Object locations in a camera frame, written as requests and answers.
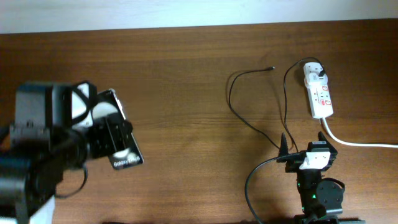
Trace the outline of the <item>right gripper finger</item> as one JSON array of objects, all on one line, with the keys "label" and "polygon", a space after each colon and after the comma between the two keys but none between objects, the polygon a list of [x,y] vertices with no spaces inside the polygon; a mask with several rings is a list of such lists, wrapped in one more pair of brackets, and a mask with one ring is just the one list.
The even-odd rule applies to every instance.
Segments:
[{"label": "right gripper finger", "polygon": [[284,133],[281,134],[279,157],[287,156],[289,154],[289,148],[287,145],[287,139]]},{"label": "right gripper finger", "polygon": [[331,145],[331,143],[327,140],[327,138],[321,131],[318,133],[318,141],[320,142],[319,146],[322,148],[327,148],[331,154],[337,153],[337,150]]}]

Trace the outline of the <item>black Samsung Galaxy smartphone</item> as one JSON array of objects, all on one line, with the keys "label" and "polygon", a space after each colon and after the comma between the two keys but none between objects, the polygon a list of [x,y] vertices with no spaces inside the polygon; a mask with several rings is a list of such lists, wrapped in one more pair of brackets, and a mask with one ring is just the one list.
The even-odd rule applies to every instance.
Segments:
[{"label": "black Samsung Galaxy smartphone", "polygon": [[94,159],[107,157],[114,170],[123,170],[144,163],[133,135],[131,122],[114,89],[98,93],[98,103],[91,110],[90,152]]}]

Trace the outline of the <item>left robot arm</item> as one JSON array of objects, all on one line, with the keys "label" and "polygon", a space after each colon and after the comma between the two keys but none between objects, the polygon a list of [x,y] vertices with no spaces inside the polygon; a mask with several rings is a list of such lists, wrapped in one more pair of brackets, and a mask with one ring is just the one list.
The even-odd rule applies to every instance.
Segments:
[{"label": "left robot arm", "polygon": [[90,82],[24,83],[16,91],[14,121],[1,130],[1,221],[29,223],[53,214],[57,185],[68,169],[134,149],[132,124],[113,90]]}]

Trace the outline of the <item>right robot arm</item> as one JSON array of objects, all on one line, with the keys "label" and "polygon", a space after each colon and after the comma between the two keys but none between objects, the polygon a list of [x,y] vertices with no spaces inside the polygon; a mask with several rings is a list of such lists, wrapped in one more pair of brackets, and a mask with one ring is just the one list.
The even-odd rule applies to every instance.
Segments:
[{"label": "right robot arm", "polygon": [[294,223],[338,223],[343,213],[342,202],[345,185],[333,178],[323,178],[336,159],[338,151],[323,133],[304,151],[290,154],[285,135],[281,135],[278,163],[285,164],[286,173],[297,175],[302,214],[294,216]]}]

